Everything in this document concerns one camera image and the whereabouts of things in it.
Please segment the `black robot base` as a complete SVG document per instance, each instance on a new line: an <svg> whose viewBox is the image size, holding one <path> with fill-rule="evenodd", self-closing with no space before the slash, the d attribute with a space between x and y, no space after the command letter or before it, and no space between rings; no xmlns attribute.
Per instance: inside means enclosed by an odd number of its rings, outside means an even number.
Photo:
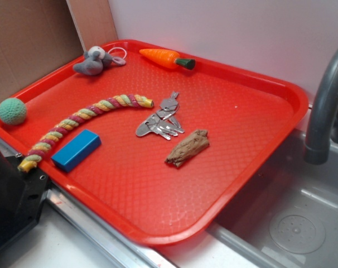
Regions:
<svg viewBox="0 0 338 268"><path fill-rule="evenodd" d="M19 171L21 161L0 151L0 252L38 224L49 187L41 169Z"/></svg>

